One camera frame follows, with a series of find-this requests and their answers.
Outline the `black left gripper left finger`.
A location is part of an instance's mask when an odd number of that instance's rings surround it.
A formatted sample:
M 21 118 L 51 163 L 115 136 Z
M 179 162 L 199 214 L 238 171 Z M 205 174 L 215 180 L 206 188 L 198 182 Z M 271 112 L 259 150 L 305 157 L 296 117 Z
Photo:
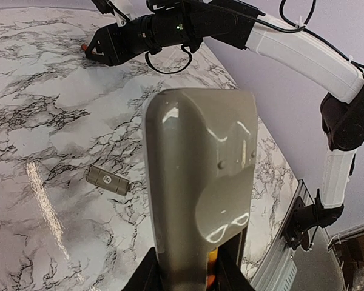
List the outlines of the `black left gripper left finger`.
M 161 278 L 155 247 L 151 247 L 123 291 L 161 291 Z

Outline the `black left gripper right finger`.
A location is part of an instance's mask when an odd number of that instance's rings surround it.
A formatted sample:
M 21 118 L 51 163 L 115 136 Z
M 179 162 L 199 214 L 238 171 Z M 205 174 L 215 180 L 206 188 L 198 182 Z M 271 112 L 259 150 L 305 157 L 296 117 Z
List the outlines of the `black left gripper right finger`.
M 254 291 L 224 247 L 218 249 L 215 274 L 216 291 Z

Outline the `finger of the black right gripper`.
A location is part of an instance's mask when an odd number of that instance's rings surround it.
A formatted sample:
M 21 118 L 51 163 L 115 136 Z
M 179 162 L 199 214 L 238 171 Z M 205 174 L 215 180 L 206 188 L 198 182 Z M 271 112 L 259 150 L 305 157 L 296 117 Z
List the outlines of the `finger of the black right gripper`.
M 109 67 L 114 67 L 121 64 L 118 59 L 108 56 L 91 56 L 91 60 Z
M 109 32 L 107 26 L 99 28 L 84 49 L 88 59 L 109 59 Z

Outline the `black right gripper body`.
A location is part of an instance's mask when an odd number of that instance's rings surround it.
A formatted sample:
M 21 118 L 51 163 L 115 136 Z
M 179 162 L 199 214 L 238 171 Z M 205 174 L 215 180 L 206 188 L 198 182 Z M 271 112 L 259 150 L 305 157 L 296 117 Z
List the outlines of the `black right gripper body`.
M 106 26 L 107 65 L 121 65 L 146 51 L 142 36 L 143 18 L 130 21 L 123 27 Z

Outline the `grey battery compartment cover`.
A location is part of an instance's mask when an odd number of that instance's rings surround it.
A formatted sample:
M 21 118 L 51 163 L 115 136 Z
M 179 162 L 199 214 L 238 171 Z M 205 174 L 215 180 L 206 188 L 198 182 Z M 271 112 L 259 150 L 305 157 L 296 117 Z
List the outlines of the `grey battery compartment cover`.
M 128 179 L 105 171 L 97 166 L 89 167 L 86 181 L 121 196 L 126 196 L 130 191 L 130 181 Z

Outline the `grey white remote control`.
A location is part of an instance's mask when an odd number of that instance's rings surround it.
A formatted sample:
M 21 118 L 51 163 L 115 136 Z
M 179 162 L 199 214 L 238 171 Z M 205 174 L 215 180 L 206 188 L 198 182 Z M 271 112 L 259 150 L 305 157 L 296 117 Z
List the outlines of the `grey white remote control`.
M 147 191 L 165 290 L 204 290 L 209 254 L 250 218 L 258 118 L 253 94 L 182 88 L 144 114 Z

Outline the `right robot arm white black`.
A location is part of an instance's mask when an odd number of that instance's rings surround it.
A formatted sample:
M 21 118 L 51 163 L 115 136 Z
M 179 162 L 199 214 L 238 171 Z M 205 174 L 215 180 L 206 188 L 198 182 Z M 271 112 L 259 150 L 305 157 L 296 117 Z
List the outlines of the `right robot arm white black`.
M 83 45 L 90 60 L 118 66 L 180 45 L 192 56 L 205 37 L 250 50 L 293 69 L 327 91 L 320 105 L 328 140 L 323 184 L 311 206 L 294 211 L 299 228 L 330 226 L 343 212 L 348 178 L 364 143 L 364 65 L 351 61 L 305 22 L 275 18 L 241 1 L 147 1 L 148 15 L 132 18 L 113 1 L 95 1 L 114 24 Z

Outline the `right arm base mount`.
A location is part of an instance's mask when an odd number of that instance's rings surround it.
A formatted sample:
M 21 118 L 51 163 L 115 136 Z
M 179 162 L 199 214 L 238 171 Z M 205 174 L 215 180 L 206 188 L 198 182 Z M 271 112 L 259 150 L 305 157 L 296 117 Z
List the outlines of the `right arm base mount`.
M 343 204 L 340 207 L 325 208 L 322 205 L 319 192 L 315 197 L 315 203 L 308 206 L 305 205 L 301 197 L 297 197 L 283 229 L 283 236 L 287 245 L 292 250 L 297 250 L 299 246 L 308 250 L 310 246 L 308 231 L 313 227 L 325 228 L 335 223 L 341 216 L 343 209 Z

